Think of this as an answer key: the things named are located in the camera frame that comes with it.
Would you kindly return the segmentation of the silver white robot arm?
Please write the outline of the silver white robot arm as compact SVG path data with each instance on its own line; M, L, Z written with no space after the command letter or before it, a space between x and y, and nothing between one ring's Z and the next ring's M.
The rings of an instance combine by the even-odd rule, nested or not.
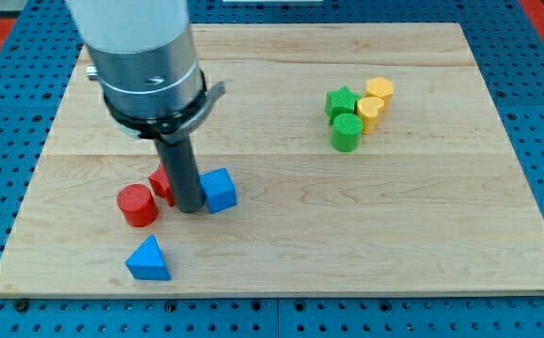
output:
M104 102L132 137L183 137L209 109L186 0L67 0Z

